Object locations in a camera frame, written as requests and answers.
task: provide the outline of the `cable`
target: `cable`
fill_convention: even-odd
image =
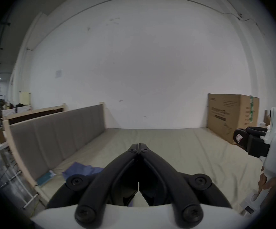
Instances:
[[[66,21],[70,20],[70,19],[73,18],[74,16],[76,16],[76,15],[78,15],[78,14],[80,14],[80,13],[82,13],[82,12],[88,10],[88,9],[91,9],[91,8],[93,8],[93,7],[95,7],[95,6],[98,6],[98,5],[103,4],[103,3],[106,3],[106,2],[111,2],[111,1],[114,1],[114,0],[106,0],[106,1],[104,1],[104,2],[99,2],[99,3],[95,4],[95,5],[92,5],[92,6],[88,7],[88,8],[86,8],[86,9],[83,9],[83,10],[81,10],[81,11],[75,13],[74,15],[70,16],[69,18],[67,18],[66,20],[62,21],[62,22],[59,23],[57,26],[55,26],[51,31],[49,31],[49,33],[48,33],[45,37],[43,37],[43,38],[35,45],[34,49],[37,48],[37,46],[38,46],[38,45],[39,45],[39,44],[40,44],[50,33],[52,33],[52,32],[53,32],[55,29],[57,29],[60,25],[64,24]],[[219,10],[216,10],[216,9],[214,9],[214,8],[208,6],[208,5],[205,5],[205,4],[202,4],[202,3],[200,3],[200,2],[193,1],[193,0],[185,0],[185,1],[194,2],[194,3],[196,3],[196,4],[199,4],[199,5],[202,5],[202,6],[204,6],[204,7],[209,8],[209,9],[212,9],[212,10],[214,10],[214,11],[220,13],[220,14],[223,14],[223,15],[228,15],[228,14],[233,15],[233,16],[235,16],[237,19],[239,19],[240,21],[242,21],[242,20],[239,18],[238,15],[235,15],[235,14],[233,14],[233,13],[223,13],[223,12],[221,12],[221,11],[219,11]]]

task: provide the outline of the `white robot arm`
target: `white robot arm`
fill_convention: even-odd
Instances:
[[[149,207],[128,207],[138,189]],[[43,229],[243,228],[248,223],[207,175],[179,173],[143,143],[133,144],[100,173],[69,177],[32,220]]]
[[[270,130],[265,128],[248,127],[237,129],[234,140],[243,147],[249,155],[260,158],[263,162],[264,175],[267,181],[276,177],[276,108],[270,111]],[[260,194],[251,193],[240,204],[248,213],[255,216],[260,212],[260,206],[268,195],[270,189],[262,190]]]

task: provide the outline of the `wooden frame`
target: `wooden frame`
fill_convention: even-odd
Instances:
[[[49,108],[44,108],[44,109],[35,109],[35,110],[30,110],[30,111],[26,111],[23,113],[17,113],[17,114],[12,114],[9,116],[5,117],[5,120],[3,120],[3,127],[5,130],[5,134],[6,134],[6,138],[7,138],[7,142],[8,145],[10,147],[10,150],[14,156],[15,161],[18,164],[18,167],[20,168],[23,176],[25,177],[25,179],[31,184],[32,187],[37,185],[37,182],[34,180],[34,178],[31,176],[28,168],[25,166],[18,150],[16,147],[16,144],[14,142],[12,133],[10,131],[10,125],[15,124],[15,123],[19,123],[22,121],[26,121],[26,120],[31,120],[34,118],[38,118],[41,116],[46,116],[46,115],[51,115],[54,113],[59,113],[59,112],[64,112],[66,111],[66,105],[60,105],[60,106],[55,106],[55,107],[49,107]]]

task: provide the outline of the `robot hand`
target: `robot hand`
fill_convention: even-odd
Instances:
[[[259,192],[249,194],[240,204],[248,212],[246,215],[257,215],[276,191],[276,108],[270,111],[270,131],[260,127],[236,129],[234,141],[263,162]]]

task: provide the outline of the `blue fabric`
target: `blue fabric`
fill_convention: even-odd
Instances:
[[[84,176],[92,175],[95,173],[99,173],[103,170],[100,167],[93,167],[93,166],[85,166],[78,162],[74,162],[67,170],[63,172],[63,177],[67,180],[68,177],[76,174],[81,174]]]

